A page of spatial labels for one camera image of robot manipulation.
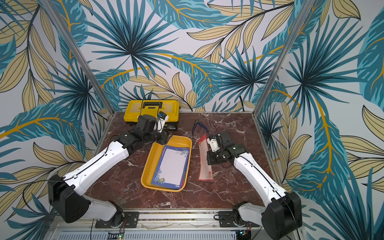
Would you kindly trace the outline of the yellow plastic tray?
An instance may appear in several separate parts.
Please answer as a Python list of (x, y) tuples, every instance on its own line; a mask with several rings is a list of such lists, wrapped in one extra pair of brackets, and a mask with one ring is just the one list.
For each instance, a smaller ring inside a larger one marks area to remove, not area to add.
[(170, 190), (170, 189), (163, 189), (163, 188), (151, 186), (151, 180), (154, 176), (154, 172), (156, 170), (157, 164), (158, 164), (160, 157), (162, 155), (163, 148), (165, 147), (165, 145), (160, 145), (158, 143), (154, 143), (151, 147), (151, 150), (150, 150), (150, 153), (148, 155), (147, 162), (146, 162), (146, 165), (144, 167), (143, 174), (141, 177), (141, 183), (144, 187), (146, 187), (148, 189), (165, 191), (165, 192), (180, 192), (184, 189), (184, 187), (186, 186), (186, 182), (187, 182), (188, 171), (189, 171), (190, 160), (191, 160), (192, 140), (188, 137), (172, 136), (166, 145), (172, 146), (172, 147), (179, 147), (179, 148), (188, 147), (190, 149), (190, 159), (189, 159), (189, 163), (187, 166), (187, 174), (185, 176), (184, 185), (182, 186), (182, 188), (180, 190)]

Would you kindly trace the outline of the red bordered stationery paper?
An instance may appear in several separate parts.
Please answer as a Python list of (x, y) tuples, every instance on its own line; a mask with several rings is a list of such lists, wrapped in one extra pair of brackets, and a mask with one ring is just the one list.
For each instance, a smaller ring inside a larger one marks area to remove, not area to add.
[(203, 182), (214, 181), (212, 167), (208, 165), (208, 161), (207, 161), (207, 152), (209, 148), (208, 148), (206, 134), (204, 134), (199, 139), (198, 146), (199, 146), (199, 153), (200, 153), (200, 174), (199, 174), (198, 180)]

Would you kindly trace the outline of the blue floral stationery paper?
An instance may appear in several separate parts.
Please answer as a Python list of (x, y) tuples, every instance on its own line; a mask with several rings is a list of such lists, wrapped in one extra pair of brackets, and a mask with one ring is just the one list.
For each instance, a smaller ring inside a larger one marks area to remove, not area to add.
[(184, 185), (189, 159), (190, 149), (188, 147), (165, 145), (151, 180), (151, 186), (180, 190)]

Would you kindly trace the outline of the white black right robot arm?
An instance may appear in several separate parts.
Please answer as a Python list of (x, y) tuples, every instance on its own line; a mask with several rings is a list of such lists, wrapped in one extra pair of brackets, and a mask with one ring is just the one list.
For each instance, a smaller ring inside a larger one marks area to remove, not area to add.
[(294, 192), (287, 192), (277, 184), (257, 163), (242, 144), (235, 144), (228, 133), (222, 132), (207, 138), (208, 165), (229, 162), (239, 170), (261, 197), (264, 206), (242, 202), (233, 206), (229, 215), (232, 224), (243, 227), (258, 225), (269, 237), (279, 240), (292, 232), (299, 232), (303, 225), (302, 203)]

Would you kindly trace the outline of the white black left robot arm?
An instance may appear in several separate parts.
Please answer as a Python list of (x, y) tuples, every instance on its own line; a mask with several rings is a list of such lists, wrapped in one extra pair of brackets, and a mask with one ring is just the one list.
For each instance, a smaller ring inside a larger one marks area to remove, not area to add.
[(144, 146), (165, 145), (171, 133), (164, 130), (168, 115), (157, 117), (140, 115), (135, 126), (121, 132), (109, 145), (91, 160), (72, 172), (48, 181), (49, 203), (66, 223), (79, 219), (98, 219), (117, 228), (124, 222), (123, 210), (112, 201), (100, 201), (86, 196), (90, 186), (119, 162), (127, 159)]

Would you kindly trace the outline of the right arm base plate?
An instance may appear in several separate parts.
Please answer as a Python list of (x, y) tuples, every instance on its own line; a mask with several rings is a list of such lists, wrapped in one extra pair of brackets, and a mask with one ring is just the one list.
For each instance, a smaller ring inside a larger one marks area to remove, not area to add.
[(259, 227), (259, 225), (251, 222), (244, 222), (238, 214), (233, 211), (219, 211), (214, 215), (214, 219), (219, 221), (221, 228), (246, 228)]

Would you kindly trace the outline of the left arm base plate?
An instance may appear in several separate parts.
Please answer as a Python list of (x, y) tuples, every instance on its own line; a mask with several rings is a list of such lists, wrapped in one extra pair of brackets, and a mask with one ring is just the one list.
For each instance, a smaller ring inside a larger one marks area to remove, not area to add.
[(96, 229), (135, 229), (138, 224), (139, 212), (117, 212), (109, 221), (97, 220)]

